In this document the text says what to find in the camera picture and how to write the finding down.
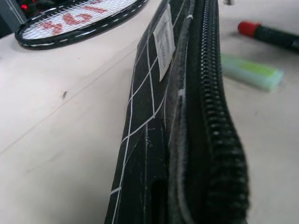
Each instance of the red logo on strings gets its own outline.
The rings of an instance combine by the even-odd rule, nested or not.
[[[44,22],[42,24],[42,26],[45,28],[45,29],[52,29],[52,34],[53,35],[58,35],[62,32],[62,24],[61,23],[58,23],[58,24],[53,24],[51,21],[49,22]]]
[[[100,2],[102,2],[102,0],[95,0],[95,1],[91,2],[90,4],[94,5],[94,4],[100,3]],[[107,12],[106,9],[93,7],[93,6],[84,6],[83,9],[97,12],[97,13]],[[72,14],[66,13],[62,16],[62,18],[67,25],[78,25],[81,23],[89,22],[93,18],[93,16],[90,14],[82,13],[82,14],[76,15],[74,17]],[[58,35],[58,34],[62,33],[62,31],[63,31],[63,25],[61,23],[53,24],[51,21],[44,22],[42,24],[42,27],[45,29],[53,29],[52,30],[53,35]]]
[[[76,15],[76,17],[81,17],[83,20],[76,20],[70,13],[64,14],[63,20],[68,25],[78,25],[80,23],[88,22],[93,18],[93,16],[90,14],[79,14]]]

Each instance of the tennis racket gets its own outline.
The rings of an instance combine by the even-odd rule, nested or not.
[[[100,34],[135,15],[147,0],[73,0],[22,24],[15,33],[28,49],[52,49]]]

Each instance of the white label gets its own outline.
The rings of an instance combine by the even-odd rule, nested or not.
[[[153,34],[159,62],[160,81],[162,81],[176,49],[173,38],[170,4],[168,4]]]

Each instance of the red marker cap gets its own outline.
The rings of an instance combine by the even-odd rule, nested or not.
[[[256,28],[258,28],[260,25],[261,25],[260,23],[242,21],[238,25],[238,30],[240,34],[254,37]]]

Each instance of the racket strings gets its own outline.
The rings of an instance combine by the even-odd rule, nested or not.
[[[136,0],[91,0],[49,15],[24,30],[24,39],[40,39],[67,33],[105,19]]]

